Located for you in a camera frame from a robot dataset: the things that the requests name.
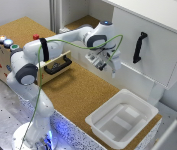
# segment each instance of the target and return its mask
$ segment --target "cork surface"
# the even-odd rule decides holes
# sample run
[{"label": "cork surface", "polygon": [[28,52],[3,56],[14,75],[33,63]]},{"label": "cork surface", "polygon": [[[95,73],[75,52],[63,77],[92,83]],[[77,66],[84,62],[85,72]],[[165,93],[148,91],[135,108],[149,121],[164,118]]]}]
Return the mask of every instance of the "cork surface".
[{"label": "cork surface", "polygon": [[100,21],[98,19],[93,18],[93,17],[88,15],[88,16],[85,16],[85,17],[75,21],[75,22],[72,22],[72,23],[66,25],[65,27],[70,29],[70,30],[74,30],[74,29],[76,29],[76,28],[78,28],[78,27],[80,27],[84,24],[89,24],[93,28],[95,28],[99,24],[99,22]]},{"label": "cork surface", "polygon": [[[89,23],[88,20],[90,24],[93,23],[92,26],[98,24],[96,19],[90,20],[90,16],[86,16],[80,22],[70,24],[69,29],[75,29]],[[33,34],[39,34],[40,37],[49,37],[55,33],[24,17],[0,26],[0,35],[3,34],[11,38],[15,44],[23,47],[27,42],[32,41]],[[90,126],[85,122],[85,118],[119,92],[119,89],[73,62],[69,70],[46,83],[43,90],[53,102],[56,110],[107,149],[111,149],[92,133]],[[161,116],[157,115],[125,150],[134,149],[160,119]]]}]

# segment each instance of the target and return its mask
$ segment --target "cabinet handle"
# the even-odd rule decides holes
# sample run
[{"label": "cabinet handle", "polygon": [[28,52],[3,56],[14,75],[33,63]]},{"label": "cabinet handle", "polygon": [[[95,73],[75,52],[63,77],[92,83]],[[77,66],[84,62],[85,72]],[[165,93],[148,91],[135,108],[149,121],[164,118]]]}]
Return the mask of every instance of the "cabinet handle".
[{"label": "cabinet handle", "polygon": [[44,66],[44,70],[45,70],[48,74],[53,75],[53,74],[55,74],[55,73],[61,71],[62,69],[66,68],[67,66],[69,66],[69,65],[72,63],[72,61],[71,61],[69,58],[67,58],[66,55],[63,56],[63,59],[64,59],[65,63],[62,64],[61,66],[56,67],[56,68],[54,68],[54,69],[48,69],[47,66]]},{"label": "cabinet handle", "polygon": [[135,54],[133,57],[133,63],[136,64],[141,60],[141,57],[139,56],[140,50],[141,50],[141,45],[142,45],[142,40],[145,39],[148,35],[144,32],[141,32],[141,36],[139,37],[137,41],[137,45],[135,48]]}]

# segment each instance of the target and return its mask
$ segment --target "green cable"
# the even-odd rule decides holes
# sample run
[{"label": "green cable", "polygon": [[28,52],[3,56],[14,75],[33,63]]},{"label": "green cable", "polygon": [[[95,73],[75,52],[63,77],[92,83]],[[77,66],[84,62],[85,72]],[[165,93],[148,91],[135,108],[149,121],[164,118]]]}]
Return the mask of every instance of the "green cable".
[{"label": "green cable", "polygon": [[[81,46],[75,45],[75,44],[73,44],[73,43],[71,43],[71,42],[64,41],[64,40],[58,40],[58,39],[48,40],[47,42],[60,41],[60,42],[67,43],[67,44],[70,44],[70,45],[72,45],[72,46],[75,46],[75,47],[78,47],[78,48],[81,48],[81,49],[95,49],[95,48],[99,48],[99,47],[101,47],[101,46],[107,44],[108,42],[114,40],[115,38],[117,38],[117,37],[119,37],[119,36],[121,37],[121,39],[120,39],[120,41],[119,41],[119,44],[118,44],[116,50],[113,52],[113,54],[112,54],[112,55],[110,56],[110,58],[108,59],[108,61],[111,61],[111,60],[112,60],[112,57],[114,56],[114,54],[115,54],[116,51],[118,50],[118,48],[119,48],[119,46],[120,46],[120,44],[121,44],[121,42],[122,42],[122,40],[123,40],[123,35],[117,35],[117,36],[111,38],[110,40],[106,41],[105,43],[103,43],[103,44],[101,44],[101,45],[98,45],[98,46],[96,46],[96,47],[81,47]],[[25,132],[25,135],[24,135],[24,137],[23,137],[23,140],[22,140],[22,143],[21,143],[21,147],[20,147],[19,150],[21,150],[21,148],[22,148],[22,146],[23,146],[23,142],[24,142],[24,139],[25,139],[26,134],[27,134],[27,132],[28,132],[28,129],[29,129],[29,127],[30,127],[30,124],[32,123],[32,120],[34,119],[34,116],[35,116],[35,113],[36,113],[36,110],[37,110],[37,106],[38,106],[38,102],[39,102],[39,96],[40,96],[41,88],[42,88],[42,78],[41,78],[41,69],[40,69],[40,68],[41,68],[41,66],[40,66],[40,51],[41,51],[41,47],[42,47],[42,46],[40,45],[39,50],[38,50],[39,81],[40,81],[39,92],[38,92],[37,101],[36,101],[36,105],[35,105],[35,110],[34,110],[34,112],[33,112],[33,116],[32,116],[32,118],[31,118],[31,120],[30,120],[30,123],[28,124],[28,127],[27,127],[27,129],[26,129],[26,132]]]}]

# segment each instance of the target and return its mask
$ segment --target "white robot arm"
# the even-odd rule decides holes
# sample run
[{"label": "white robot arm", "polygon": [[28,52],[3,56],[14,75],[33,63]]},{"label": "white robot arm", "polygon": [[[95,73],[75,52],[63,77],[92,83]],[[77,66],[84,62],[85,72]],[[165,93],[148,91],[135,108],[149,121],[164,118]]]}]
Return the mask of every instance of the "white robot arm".
[{"label": "white robot arm", "polygon": [[[114,26],[111,22],[102,21],[93,29],[91,26],[85,25],[76,30],[58,34],[49,38],[49,40],[64,40],[68,42],[82,41],[86,47],[96,47],[113,38]],[[33,106],[36,104],[39,87],[34,84],[37,78],[38,68],[38,50],[40,45],[40,61],[57,58],[62,54],[64,42],[44,40],[36,40],[27,43],[23,49],[17,49],[11,52],[12,72],[7,77],[7,84],[23,99],[29,100]],[[119,59],[120,52],[117,51],[111,60],[108,60],[114,53],[116,44],[113,41],[108,42],[97,49],[92,49],[86,55],[86,58],[101,71],[108,64],[114,71],[120,69],[121,63]],[[37,149],[36,143],[44,138],[50,128],[49,117],[54,113],[54,107],[50,99],[41,90],[37,111],[32,124],[26,134],[24,145],[30,149]]]}]

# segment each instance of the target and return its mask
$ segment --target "white plastic bin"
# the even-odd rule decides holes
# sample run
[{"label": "white plastic bin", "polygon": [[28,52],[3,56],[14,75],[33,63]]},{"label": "white plastic bin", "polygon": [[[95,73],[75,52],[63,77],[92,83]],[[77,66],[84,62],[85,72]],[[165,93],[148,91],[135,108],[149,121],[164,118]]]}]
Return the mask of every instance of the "white plastic bin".
[{"label": "white plastic bin", "polygon": [[123,149],[157,113],[157,108],[124,89],[85,120],[106,144]]}]

